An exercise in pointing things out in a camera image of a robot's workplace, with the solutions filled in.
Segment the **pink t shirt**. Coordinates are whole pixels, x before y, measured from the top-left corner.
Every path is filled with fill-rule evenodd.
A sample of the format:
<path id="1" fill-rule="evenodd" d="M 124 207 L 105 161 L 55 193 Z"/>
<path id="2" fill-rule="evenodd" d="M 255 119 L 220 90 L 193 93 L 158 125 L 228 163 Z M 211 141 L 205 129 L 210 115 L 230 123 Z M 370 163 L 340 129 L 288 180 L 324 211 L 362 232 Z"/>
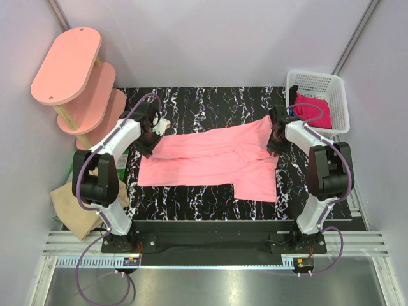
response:
<path id="1" fill-rule="evenodd" d="M 141 159 L 138 185 L 231 184 L 236 199 L 275 202 L 278 159 L 267 151 L 271 132 L 266 115 L 248 124 L 164 136 L 152 155 Z"/>

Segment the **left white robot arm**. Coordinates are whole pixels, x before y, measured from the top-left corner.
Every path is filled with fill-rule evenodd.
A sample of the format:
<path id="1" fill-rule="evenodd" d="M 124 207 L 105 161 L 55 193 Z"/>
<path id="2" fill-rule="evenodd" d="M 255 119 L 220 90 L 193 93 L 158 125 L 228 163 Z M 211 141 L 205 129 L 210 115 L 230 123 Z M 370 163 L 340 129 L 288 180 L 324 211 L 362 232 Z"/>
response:
<path id="1" fill-rule="evenodd" d="M 167 122 L 161 116 L 161 102 L 139 101 L 120 115 L 113 129 L 88 150 L 78 150 L 73 157 L 72 193 L 79 206 L 94 212 L 106 226 L 104 243 L 123 252 L 137 246 L 132 220 L 121 207 L 117 163 L 124 151 L 135 145 L 148 158 L 159 143 Z"/>

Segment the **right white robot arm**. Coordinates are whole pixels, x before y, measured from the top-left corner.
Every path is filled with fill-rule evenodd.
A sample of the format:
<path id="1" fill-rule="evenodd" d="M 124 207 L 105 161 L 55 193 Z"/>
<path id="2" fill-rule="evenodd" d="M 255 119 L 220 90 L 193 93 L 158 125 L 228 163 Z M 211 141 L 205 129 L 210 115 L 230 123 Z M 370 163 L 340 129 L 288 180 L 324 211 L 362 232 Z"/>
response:
<path id="1" fill-rule="evenodd" d="M 301 253 L 319 243 L 328 214 L 354 187 L 351 148 L 346 142 L 325 138 L 299 117 L 290 116 L 285 106 L 272 107 L 269 116 L 272 122 L 269 153 L 281 155 L 294 144 L 309 160 L 306 175 L 309 197 L 294 222 L 288 242 L 292 250 Z"/>

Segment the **green folded t shirt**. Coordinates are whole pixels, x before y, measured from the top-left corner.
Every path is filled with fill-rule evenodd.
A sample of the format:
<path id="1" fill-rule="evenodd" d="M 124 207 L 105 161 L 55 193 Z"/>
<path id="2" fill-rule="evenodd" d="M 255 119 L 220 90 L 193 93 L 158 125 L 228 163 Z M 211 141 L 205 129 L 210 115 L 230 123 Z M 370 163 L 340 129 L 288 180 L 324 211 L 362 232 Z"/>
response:
<path id="1" fill-rule="evenodd" d="M 129 157 L 129 150 L 125 150 L 121 156 L 119 157 L 117 163 L 116 163 L 116 169 L 117 169 L 117 174 L 118 178 L 121 181 L 124 181 L 125 174 L 126 174 L 126 165 L 128 163 L 128 157 Z M 73 163 L 71 163 L 69 172 L 68 172 L 68 179 L 67 181 L 71 181 L 72 179 L 72 174 L 73 174 Z"/>

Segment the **magenta t shirt in basket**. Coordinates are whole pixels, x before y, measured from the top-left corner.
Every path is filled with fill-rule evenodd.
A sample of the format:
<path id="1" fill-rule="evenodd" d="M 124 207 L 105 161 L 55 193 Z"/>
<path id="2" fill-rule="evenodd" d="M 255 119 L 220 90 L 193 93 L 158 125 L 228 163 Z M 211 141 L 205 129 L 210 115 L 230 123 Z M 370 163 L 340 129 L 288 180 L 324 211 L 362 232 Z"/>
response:
<path id="1" fill-rule="evenodd" d="M 303 120 L 311 119 L 309 126 L 325 129 L 332 128 L 331 111 L 326 100 L 297 94 L 293 113 Z"/>

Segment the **black garment in basket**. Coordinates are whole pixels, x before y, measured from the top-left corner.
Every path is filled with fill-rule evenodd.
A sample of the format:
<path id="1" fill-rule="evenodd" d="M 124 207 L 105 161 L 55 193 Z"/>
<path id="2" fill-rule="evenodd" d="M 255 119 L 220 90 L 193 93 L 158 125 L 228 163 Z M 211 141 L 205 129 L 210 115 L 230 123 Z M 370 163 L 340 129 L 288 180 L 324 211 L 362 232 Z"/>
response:
<path id="1" fill-rule="evenodd" d="M 297 99 L 297 91 L 298 91 L 298 86 L 297 85 L 292 85 L 289 88 L 289 105 L 294 105 L 295 101 Z"/>

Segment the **white plastic laundry basket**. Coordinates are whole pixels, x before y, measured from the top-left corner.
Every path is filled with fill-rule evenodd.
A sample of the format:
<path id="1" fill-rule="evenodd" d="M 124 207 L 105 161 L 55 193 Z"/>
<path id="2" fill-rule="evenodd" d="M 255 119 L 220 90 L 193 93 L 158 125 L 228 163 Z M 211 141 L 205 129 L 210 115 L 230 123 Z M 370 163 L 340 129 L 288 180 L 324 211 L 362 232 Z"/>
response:
<path id="1" fill-rule="evenodd" d="M 350 130 L 343 79 L 327 73 L 291 70 L 286 77 L 286 106 L 289 114 L 309 121 L 327 138 Z"/>

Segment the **pink three-tier shelf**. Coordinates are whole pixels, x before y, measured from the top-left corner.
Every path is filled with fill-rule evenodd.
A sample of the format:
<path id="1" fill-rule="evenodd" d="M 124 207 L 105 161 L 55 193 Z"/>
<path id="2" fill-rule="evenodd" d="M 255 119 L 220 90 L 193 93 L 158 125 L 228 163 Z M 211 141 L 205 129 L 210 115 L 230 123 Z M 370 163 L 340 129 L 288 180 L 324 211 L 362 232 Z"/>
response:
<path id="1" fill-rule="evenodd" d="M 31 84 L 33 98 L 57 112 L 57 125 L 82 150 L 114 128 L 126 105 L 125 94 L 114 87 L 115 68 L 98 57 L 101 42 L 100 33 L 90 27 L 63 32 Z"/>

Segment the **beige folded t shirt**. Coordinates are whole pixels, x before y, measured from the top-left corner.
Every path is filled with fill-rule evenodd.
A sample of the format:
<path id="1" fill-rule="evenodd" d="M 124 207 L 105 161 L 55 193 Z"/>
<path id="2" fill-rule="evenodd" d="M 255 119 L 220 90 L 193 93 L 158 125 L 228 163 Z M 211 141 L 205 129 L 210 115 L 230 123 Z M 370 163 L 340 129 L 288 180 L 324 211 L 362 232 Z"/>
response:
<path id="1" fill-rule="evenodd" d="M 51 191 L 50 197 L 59 220 L 79 240 L 102 225 L 103 221 L 95 211 L 86 211 L 80 207 L 72 193 L 72 182 Z"/>

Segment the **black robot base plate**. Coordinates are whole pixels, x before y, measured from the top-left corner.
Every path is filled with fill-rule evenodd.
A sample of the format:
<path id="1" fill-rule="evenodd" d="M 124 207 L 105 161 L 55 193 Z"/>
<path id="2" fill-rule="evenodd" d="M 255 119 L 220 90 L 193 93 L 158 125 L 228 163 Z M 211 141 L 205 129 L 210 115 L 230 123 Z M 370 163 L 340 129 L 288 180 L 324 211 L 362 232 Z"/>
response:
<path id="1" fill-rule="evenodd" d="M 273 254 L 325 254 L 323 234 L 301 234 L 295 221 L 135 221 L 125 236 L 110 234 L 101 252 L 250 249 Z"/>

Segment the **aluminium frame rail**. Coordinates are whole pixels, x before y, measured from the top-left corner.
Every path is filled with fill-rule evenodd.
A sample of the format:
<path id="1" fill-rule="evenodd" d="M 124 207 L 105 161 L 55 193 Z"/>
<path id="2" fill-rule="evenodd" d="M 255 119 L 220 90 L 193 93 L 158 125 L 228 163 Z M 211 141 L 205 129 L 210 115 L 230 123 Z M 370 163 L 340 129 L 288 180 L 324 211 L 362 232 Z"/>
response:
<path id="1" fill-rule="evenodd" d="M 373 231 L 335 231 L 324 234 L 327 253 L 315 259 L 341 257 L 386 257 L 388 252 L 380 233 Z M 79 241 L 67 231 L 51 231 L 44 256 L 56 258 L 60 268 L 172 269 L 172 270 L 293 270 L 297 259 L 306 254 L 273 254 L 255 249 L 175 249 L 147 254 L 103 253 L 97 233 Z"/>

